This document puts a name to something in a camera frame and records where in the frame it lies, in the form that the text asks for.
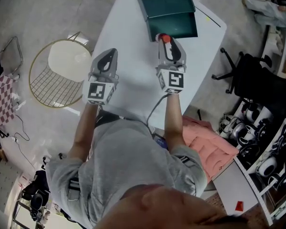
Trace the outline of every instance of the chair leg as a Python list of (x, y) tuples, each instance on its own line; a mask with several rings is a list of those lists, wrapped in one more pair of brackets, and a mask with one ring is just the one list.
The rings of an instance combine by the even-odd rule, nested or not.
[(228, 73), (228, 74), (222, 75), (222, 76), (220, 76), (220, 77), (216, 77), (216, 75), (212, 75), (212, 79), (219, 81), (219, 80), (222, 80), (222, 79), (225, 79), (225, 78), (232, 77), (233, 75), (234, 75), (233, 72), (230, 72), (230, 73)]
[(227, 89), (227, 90), (225, 91), (225, 93), (226, 93), (226, 94), (232, 94), (232, 93), (233, 93), (233, 90), (234, 90), (234, 81), (232, 80), (230, 90)]
[(268, 55), (265, 55), (263, 59), (257, 58), (257, 57), (254, 57), (254, 58), (260, 62), (265, 62), (269, 66), (269, 68), (272, 67), (272, 60)]
[(222, 52), (222, 53), (224, 53), (224, 54), (226, 55), (226, 57), (227, 57), (227, 59), (228, 59), (230, 65), (231, 65), (232, 70), (235, 70), (235, 69), (236, 69), (236, 66), (235, 66), (235, 64), (233, 63), (233, 61), (232, 61), (232, 59), (230, 58), (230, 55), (227, 53), (227, 51), (226, 51), (224, 48), (221, 48), (221, 49), (220, 49), (220, 52)]
[(1, 138), (5, 138), (5, 137), (9, 137), (9, 136), (10, 136), (10, 134), (4, 133), (3, 131), (0, 130), (0, 137)]
[(199, 120), (202, 121), (201, 114), (200, 114), (200, 109), (197, 110), (197, 114), (198, 114)]

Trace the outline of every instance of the person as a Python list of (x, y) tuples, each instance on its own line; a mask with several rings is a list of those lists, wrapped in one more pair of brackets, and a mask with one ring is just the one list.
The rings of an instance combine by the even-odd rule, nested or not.
[(279, 6), (267, 0), (242, 0), (250, 10), (257, 11), (255, 20), (261, 25), (286, 27), (286, 6)]
[(53, 200), (73, 220), (96, 229), (247, 228), (198, 198), (207, 180), (183, 139), (179, 95), (167, 97), (168, 150), (145, 124), (97, 110), (86, 105), (67, 158), (46, 165)]

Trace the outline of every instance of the cable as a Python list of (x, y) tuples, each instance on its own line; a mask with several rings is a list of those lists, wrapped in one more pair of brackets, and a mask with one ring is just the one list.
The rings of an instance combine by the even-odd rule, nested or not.
[(153, 110), (151, 111), (151, 113), (149, 114), (149, 116), (147, 117), (147, 121), (146, 121), (146, 125), (148, 127), (148, 121), (149, 121), (149, 118), (152, 116), (153, 112), (155, 111), (155, 109), (158, 107), (158, 105), (162, 102), (162, 100), (166, 97), (168, 97), (170, 94), (167, 94), (167, 95), (164, 95), (160, 98), (160, 100), (156, 103), (155, 107), (153, 108)]
[(36, 169), (35, 169), (35, 167), (34, 167), (34, 165), (32, 165), (32, 163), (27, 159), (27, 157), (24, 155), (24, 153), (21, 151), (21, 149), (20, 149), (20, 145), (19, 145), (19, 143), (18, 143), (18, 141), (17, 141), (17, 138), (16, 138), (16, 134), (18, 134), (19, 136), (21, 136), (25, 141), (29, 141), (30, 140), (30, 138), (29, 138), (29, 136), (28, 136), (28, 134), (26, 134), (26, 132), (24, 131), (24, 123), (23, 123), (23, 120), (18, 116), (18, 115), (16, 115), (20, 120), (21, 120), (21, 122), (22, 122), (22, 131), (23, 131), (23, 133), (27, 136), (27, 139), (26, 138), (24, 138), (20, 133), (18, 133), (18, 132), (16, 132), (15, 134), (14, 134), (14, 138), (15, 138), (15, 142), (16, 142), (16, 144), (18, 145), (18, 149), (19, 149), (19, 151), (21, 152), (21, 154), (23, 155), (23, 157), (25, 157), (25, 159), (29, 162), (29, 164), (33, 167), (33, 169), (34, 169), (34, 171), (36, 172)]

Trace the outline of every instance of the concrete floor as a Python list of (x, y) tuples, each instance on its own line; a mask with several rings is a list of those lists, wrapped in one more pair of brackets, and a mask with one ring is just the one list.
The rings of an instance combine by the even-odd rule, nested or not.
[[(11, 36), (18, 36), (24, 63), (20, 69), (21, 80), (18, 94), (25, 103), (17, 114), (23, 119), (30, 141), (19, 139), (21, 149), (36, 168), (40, 167), (45, 154), (66, 153), (71, 147), (79, 112), (83, 104), (68, 109), (53, 110), (39, 104), (31, 95), (28, 73), (36, 53), (51, 41), (65, 38), (72, 32), (81, 31), (96, 43), (102, 26), (115, 0), (0, 0), (0, 48)], [(199, 0), (227, 24), (222, 46), (233, 60), (239, 51), (258, 55), (262, 44), (262, 30), (254, 22), (253, 13), (243, 7), (241, 0)], [(202, 118), (217, 128), (223, 113), (231, 111), (238, 100), (233, 94), (226, 94), (229, 82), (214, 81), (212, 74), (230, 71), (225, 57), (218, 53), (186, 114), (197, 118), (201, 109)], [(6, 125), (13, 135), (22, 130), (21, 122), (15, 119)], [(9, 160), (34, 174), (33, 168), (24, 159), (18, 146), (10, 138), (2, 140)]]

